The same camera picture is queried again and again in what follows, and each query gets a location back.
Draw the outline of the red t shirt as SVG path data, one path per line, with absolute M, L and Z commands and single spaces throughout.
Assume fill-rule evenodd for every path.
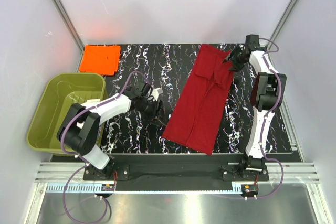
M 211 155 L 233 82 L 228 52 L 202 44 L 163 138 Z

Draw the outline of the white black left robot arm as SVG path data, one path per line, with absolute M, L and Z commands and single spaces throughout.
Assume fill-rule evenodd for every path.
M 115 174 L 114 161 L 97 144 L 100 125 L 132 110 L 138 111 L 149 123 L 163 125 L 163 101 L 159 99 L 162 93 L 162 88 L 140 82 L 103 101 L 74 103 L 57 132 L 57 139 L 61 147 L 72 149 L 76 156 L 95 169 L 99 178 L 107 180 Z

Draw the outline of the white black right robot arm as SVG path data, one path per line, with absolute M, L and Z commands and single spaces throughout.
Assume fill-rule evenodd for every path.
M 257 74 L 250 97 L 253 125 L 243 158 L 233 172 L 244 180 L 267 175 L 266 140 L 272 119 L 281 106 L 287 77 L 279 73 L 269 60 L 270 51 L 260 45 L 259 35 L 247 35 L 242 46 L 235 47 L 223 60 L 231 63 L 231 71 L 239 72 L 249 63 Z

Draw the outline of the folded orange t shirt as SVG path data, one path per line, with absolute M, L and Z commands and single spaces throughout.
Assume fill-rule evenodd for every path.
M 79 71 L 114 76 L 118 71 L 120 53 L 121 46 L 119 45 L 86 45 Z

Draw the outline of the left orange connector block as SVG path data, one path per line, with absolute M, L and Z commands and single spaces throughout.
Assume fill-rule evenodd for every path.
M 102 184 L 102 191 L 115 191 L 115 184 Z

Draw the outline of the orange connector block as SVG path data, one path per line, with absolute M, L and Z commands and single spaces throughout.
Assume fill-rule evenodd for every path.
M 115 184 L 102 184 L 102 191 L 115 191 Z
M 242 192 L 244 193 L 258 193 L 259 187 L 257 184 L 243 185 Z

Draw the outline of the olive green plastic bin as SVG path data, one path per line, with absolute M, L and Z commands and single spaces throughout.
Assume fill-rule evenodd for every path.
M 37 106 L 26 141 L 39 152 L 65 156 L 57 132 L 72 104 L 108 97 L 103 76 L 96 73 L 62 73 L 46 85 Z

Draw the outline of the right orange connector block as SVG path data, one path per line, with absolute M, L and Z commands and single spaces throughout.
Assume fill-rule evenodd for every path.
M 259 187 L 257 184 L 243 185 L 242 192 L 244 193 L 258 193 Z

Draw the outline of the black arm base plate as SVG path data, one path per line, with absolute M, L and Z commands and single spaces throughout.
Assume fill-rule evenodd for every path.
M 117 191 L 138 193 L 224 191 L 232 182 L 269 181 L 266 167 L 258 175 L 240 173 L 242 154 L 113 154 L 112 158 L 107 177 L 90 166 L 84 180 L 116 182 Z

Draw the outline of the aluminium frame rail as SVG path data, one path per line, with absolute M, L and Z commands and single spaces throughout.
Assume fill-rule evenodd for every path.
M 213 178 L 225 182 L 283 182 L 283 183 L 308 183 L 316 184 L 319 178 L 312 163 L 283 163 L 281 166 L 275 163 L 268 163 L 267 175 L 261 175 L 255 180 L 241 179 L 233 172 L 237 164 L 219 163 L 115 163 L 113 170 L 115 174 L 103 179 L 98 176 L 97 171 L 91 166 L 79 170 L 81 163 L 47 163 L 40 165 L 35 181 L 52 183 L 65 182 L 71 175 L 74 175 L 76 182 L 81 181 L 111 181 L 116 178 L 118 181 L 128 181 L 142 176 L 159 178 Z

